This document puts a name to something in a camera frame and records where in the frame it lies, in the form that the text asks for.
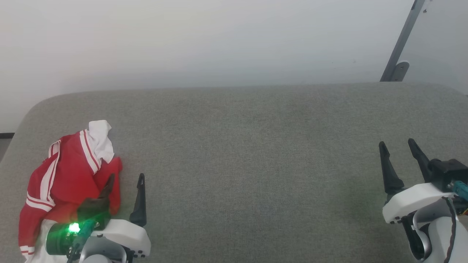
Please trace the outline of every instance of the green light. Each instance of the green light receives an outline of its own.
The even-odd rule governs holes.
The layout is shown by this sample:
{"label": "green light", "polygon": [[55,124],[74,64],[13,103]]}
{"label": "green light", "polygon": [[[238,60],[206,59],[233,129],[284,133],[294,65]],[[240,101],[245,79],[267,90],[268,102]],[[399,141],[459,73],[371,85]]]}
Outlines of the green light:
{"label": "green light", "polygon": [[68,232],[78,233],[80,231],[80,225],[78,223],[72,223],[68,226]]}

